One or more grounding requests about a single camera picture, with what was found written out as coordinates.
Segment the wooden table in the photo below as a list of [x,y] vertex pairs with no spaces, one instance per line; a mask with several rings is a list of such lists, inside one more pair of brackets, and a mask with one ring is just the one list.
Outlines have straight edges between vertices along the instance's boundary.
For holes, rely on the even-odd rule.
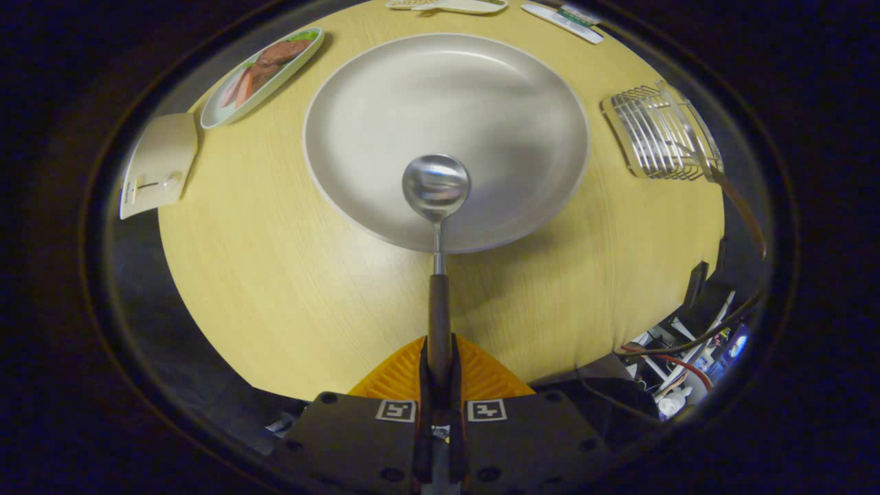
[[607,35],[591,45],[520,0],[486,17],[384,2],[304,26],[327,31],[324,47],[252,114],[201,132],[183,197],[159,212],[180,295],[248,382],[307,400],[347,392],[426,332],[430,255],[346,220],[312,182],[300,140],[306,108],[334,70],[410,35],[476,34],[536,56],[568,81],[590,126],[587,174],[559,215],[508,246],[449,257],[453,331],[535,380],[650,329],[681,304],[694,265],[715,269],[721,190],[635,178],[599,112],[604,97],[660,79],[639,56]]

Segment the food on plate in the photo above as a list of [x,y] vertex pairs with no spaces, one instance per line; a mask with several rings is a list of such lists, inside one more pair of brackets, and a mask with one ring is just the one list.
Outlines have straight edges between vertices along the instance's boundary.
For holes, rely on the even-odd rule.
[[253,94],[253,76],[248,69],[245,69],[245,75],[242,76],[241,82],[238,83],[238,96],[235,99],[235,108],[241,107]]
[[250,74],[253,76],[253,90],[256,92],[263,87],[275,74],[281,71],[280,65],[260,65],[255,63],[250,67]]
[[248,98],[281,71],[285,63],[297,58],[317,38],[318,33],[313,31],[298,33],[263,50],[256,62],[246,64],[245,69],[226,87],[220,97],[220,108],[229,106],[233,101],[235,108],[244,105]]
[[309,40],[281,41],[263,50],[260,58],[257,59],[257,64],[277,65],[290,62],[303,53],[311,43]]
[[238,94],[238,85],[241,84],[241,79],[245,75],[247,69],[242,70],[233,80],[232,82],[226,86],[226,91],[223,92],[223,96],[220,97],[220,108],[225,107],[235,101],[235,96]]

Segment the dark ladle handle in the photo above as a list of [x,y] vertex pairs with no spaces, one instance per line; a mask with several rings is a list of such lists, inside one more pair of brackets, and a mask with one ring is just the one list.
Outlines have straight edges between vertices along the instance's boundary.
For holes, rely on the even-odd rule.
[[452,363],[449,323],[449,278],[432,275],[428,315],[428,368],[438,388],[445,388]]

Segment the metal ladle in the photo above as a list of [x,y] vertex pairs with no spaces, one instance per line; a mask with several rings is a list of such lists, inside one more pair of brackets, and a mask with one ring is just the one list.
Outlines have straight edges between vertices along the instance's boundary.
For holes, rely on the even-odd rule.
[[438,388],[449,381],[452,339],[449,278],[443,258],[443,221],[458,211],[471,192],[467,169],[449,155],[420,156],[403,173],[403,196],[416,213],[434,224],[434,274],[430,279],[428,368]]

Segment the large white plate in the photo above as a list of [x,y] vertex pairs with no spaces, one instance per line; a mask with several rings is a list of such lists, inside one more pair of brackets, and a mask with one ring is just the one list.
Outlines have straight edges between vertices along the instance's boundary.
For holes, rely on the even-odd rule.
[[588,130],[555,72],[498,41],[424,34],[340,67],[306,113],[303,149],[324,196],[368,232],[433,249],[433,230],[400,188],[409,161],[460,160],[471,195],[444,223],[444,251],[493,248],[531,233],[577,190]]

